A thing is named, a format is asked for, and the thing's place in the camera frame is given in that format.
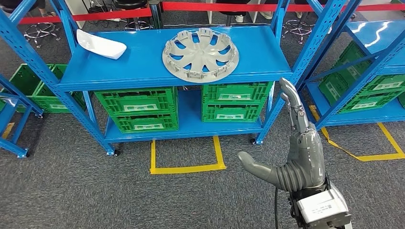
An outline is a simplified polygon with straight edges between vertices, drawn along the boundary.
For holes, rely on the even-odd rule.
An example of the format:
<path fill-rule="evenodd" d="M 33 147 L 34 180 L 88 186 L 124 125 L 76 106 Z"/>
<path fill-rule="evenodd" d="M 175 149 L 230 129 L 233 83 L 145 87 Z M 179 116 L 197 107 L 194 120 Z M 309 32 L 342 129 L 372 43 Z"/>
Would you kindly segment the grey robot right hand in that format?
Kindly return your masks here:
<path fill-rule="evenodd" d="M 320 136 L 315 125 L 308 120 L 295 86 L 285 78 L 281 78 L 279 83 L 292 127 L 287 162 L 283 166 L 270 167 L 256 162 L 244 151 L 237 154 L 238 158 L 247 172 L 280 190 L 296 192 L 319 187 L 326 179 Z"/>

